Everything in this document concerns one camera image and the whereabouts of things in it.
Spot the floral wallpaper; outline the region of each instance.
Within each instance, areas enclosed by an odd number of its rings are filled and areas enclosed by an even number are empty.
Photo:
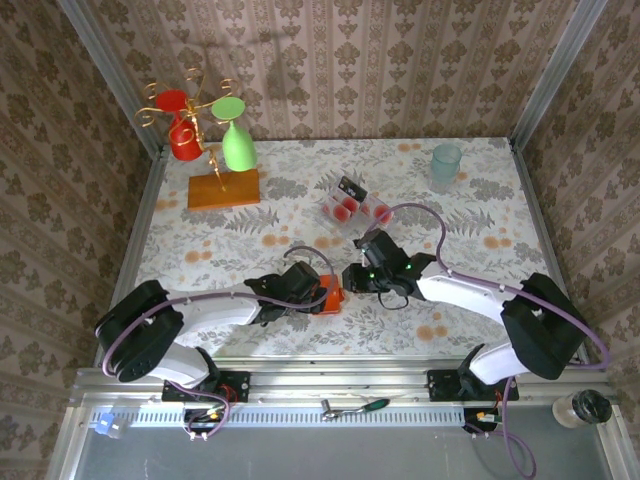
[[[610,0],[524,151],[640,452],[640,3]]]
[[[242,84],[254,139],[508,136],[577,2],[89,0],[126,81]],[[143,96],[140,94],[140,105]],[[158,138],[168,124],[158,122]],[[206,122],[208,140],[224,130]]]
[[[0,478],[44,478],[146,153],[52,1],[0,2]]]

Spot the table surface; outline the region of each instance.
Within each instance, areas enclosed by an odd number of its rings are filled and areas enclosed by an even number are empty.
[[[455,184],[439,195],[428,188],[428,164],[444,142],[456,144],[463,158]],[[283,273],[298,259],[328,273],[307,253],[285,264],[282,254],[301,244],[322,250],[342,272],[360,260],[359,252],[317,219],[326,192],[343,173],[389,205],[419,202],[442,213],[449,229],[443,257],[457,270],[513,285],[535,271],[547,272],[504,138],[273,141],[256,142],[256,149],[261,202],[206,212],[186,209],[189,177],[211,173],[206,158],[183,163],[169,156],[137,283],[158,279],[165,288],[183,291],[221,288]],[[409,255],[434,253],[440,235],[435,219],[417,209],[397,212],[387,231]],[[346,295],[338,315],[295,313],[267,327],[219,327],[184,335],[180,342],[218,356],[442,358],[506,337],[497,323],[454,306],[413,300],[389,311],[375,295]]]

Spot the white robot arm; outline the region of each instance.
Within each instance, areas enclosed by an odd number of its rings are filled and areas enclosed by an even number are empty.
[[[418,253],[408,257],[384,231],[372,230],[356,241],[356,246],[369,264],[354,263],[344,270],[346,290],[378,295],[394,291],[407,300],[412,297],[448,303],[488,317],[506,329],[508,341],[479,345],[459,369],[462,387],[469,392],[529,371],[556,379],[584,340],[584,334],[576,327],[513,292],[454,278],[432,255]],[[535,273],[522,284],[522,290],[582,320],[548,277]],[[211,292],[165,291],[153,280],[138,286],[116,305],[96,327],[96,336],[107,350],[135,318],[152,307],[167,304],[124,341],[119,340],[110,367],[123,382],[152,375],[191,388],[214,374],[215,366],[204,350],[187,348],[174,340],[221,325],[264,325],[288,313],[286,307],[271,305],[269,299],[310,304],[325,292],[315,271],[304,262],[296,263],[281,276],[266,275]],[[182,301],[196,296],[216,298]],[[305,313],[317,313],[322,308],[322,304],[316,305]]]
[[[407,301],[412,297],[448,303],[488,317],[506,329],[508,341],[479,345],[458,369],[462,387],[471,396],[474,391],[524,372],[557,379],[585,338],[581,330],[561,316],[520,295],[542,299],[585,323],[546,275],[534,273],[521,282],[521,290],[504,286],[494,289],[481,286],[483,279],[478,276],[453,276],[433,255],[418,253],[409,257],[379,229],[366,233],[355,244],[368,265],[353,263],[342,273],[346,290],[379,296],[394,291]]]

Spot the green cup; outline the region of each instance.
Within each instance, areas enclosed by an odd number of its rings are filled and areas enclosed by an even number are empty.
[[[229,122],[229,130],[222,137],[222,153],[227,167],[234,172],[251,170],[258,163],[251,135],[233,122],[242,115],[244,109],[244,102],[237,97],[221,98],[211,107],[211,113],[217,119]]]

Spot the wooden base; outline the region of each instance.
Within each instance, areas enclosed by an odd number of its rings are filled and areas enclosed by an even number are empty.
[[[260,203],[258,170],[254,168],[246,172],[225,172],[220,176],[226,191],[222,190],[215,174],[189,178],[188,210],[198,211]]]

